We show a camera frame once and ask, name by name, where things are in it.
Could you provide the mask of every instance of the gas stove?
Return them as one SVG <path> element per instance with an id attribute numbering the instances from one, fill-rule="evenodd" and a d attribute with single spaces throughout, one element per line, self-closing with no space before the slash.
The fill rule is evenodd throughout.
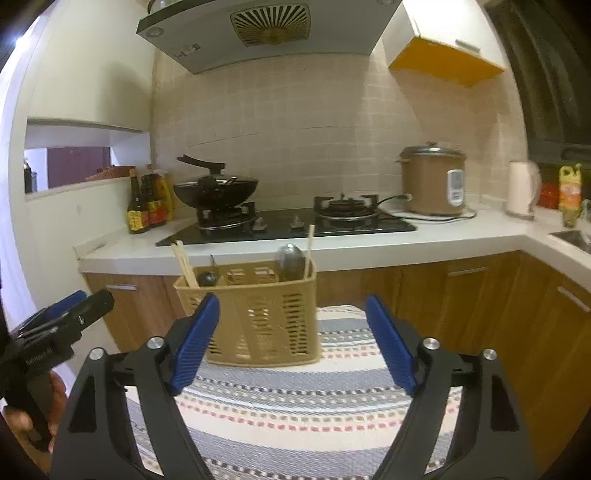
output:
<path id="1" fill-rule="evenodd" d="M 412 232 L 416 227 L 378 210 L 377 195 L 340 199 L 315 197 L 312 208 L 256 212 L 252 202 L 227 212 L 198 211 L 199 222 L 156 245 L 167 247 L 176 240 L 186 245 L 250 240 L 305 238 L 308 225 L 315 236 L 357 235 L 362 233 Z"/>

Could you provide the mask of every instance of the blue gripper pad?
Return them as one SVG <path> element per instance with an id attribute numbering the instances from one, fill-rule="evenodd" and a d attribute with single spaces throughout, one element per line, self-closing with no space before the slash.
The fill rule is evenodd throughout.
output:
<path id="1" fill-rule="evenodd" d="M 86 300 L 86 293 L 82 290 L 75 291 L 72 295 L 67 296 L 53 305 L 48 306 L 45 310 L 46 321 L 54 320 L 60 315 L 70 310 L 73 306 L 78 305 L 82 300 Z"/>
<path id="2" fill-rule="evenodd" d="M 394 383 L 412 397 L 418 385 L 413 374 L 413 356 L 394 328 L 388 311 L 379 298 L 371 296 L 368 298 L 365 313 L 369 328 L 374 334 Z"/>
<path id="3" fill-rule="evenodd" d="M 173 376 L 169 382 L 173 395 L 181 393 L 195 379 L 219 316 L 218 299 L 214 295 L 206 295 L 193 314 L 193 324 L 174 357 Z"/>

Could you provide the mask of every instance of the chopsticks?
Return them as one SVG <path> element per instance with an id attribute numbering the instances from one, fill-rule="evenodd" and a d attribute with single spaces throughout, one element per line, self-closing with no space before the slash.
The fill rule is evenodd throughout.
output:
<path id="1" fill-rule="evenodd" d="M 187 255 L 183 243 L 180 240 L 177 240 L 176 244 L 170 244 L 170 246 L 173 247 L 174 256 L 177 258 L 177 262 L 181 267 L 181 272 L 187 279 L 189 288 L 199 288 L 199 284 L 195 278 L 195 272 L 191 268 L 189 256 Z"/>
<path id="2" fill-rule="evenodd" d="M 310 261 L 312 260 L 312 240 L 314 239 L 314 229 L 316 226 L 311 223 L 308 230 L 308 251 L 306 253 L 306 267 L 304 268 L 304 278 L 310 274 Z"/>

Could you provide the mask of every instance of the wok handle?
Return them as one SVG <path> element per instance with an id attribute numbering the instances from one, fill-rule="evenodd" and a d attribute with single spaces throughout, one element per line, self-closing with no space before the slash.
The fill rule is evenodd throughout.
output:
<path id="1" fill-rule="evenodd" d="M 198 160 L 196 158 L 191 158 L 186 155 L 183 155 L 182 157 L 177 157 L 177 160 L 183 163 L 188 163 L 189 165 L 195 165 L 196 167 L 207 168 L 211 175 L 219 175 L 222 172 L 222 170 L 226 168 L 225 163 L 215 163 L 212 161 Z"/>

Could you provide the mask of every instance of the lower cabinet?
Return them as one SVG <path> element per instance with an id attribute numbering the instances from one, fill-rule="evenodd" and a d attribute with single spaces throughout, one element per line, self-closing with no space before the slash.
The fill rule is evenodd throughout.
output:
<path id="1" fill-rule="evenodd" d="M 121 351 L 164 335 L 186 314 L 176 276 L 86 274 L 107 288 L 105 316 Z M 365 307 L 379 295 L 393 314 L 443 347 L 494 348 L 515 388 L 543 473 L 591 407 L 591 293 L 522 252 L 402 267 L 319 272 L 318 306 Z"/>

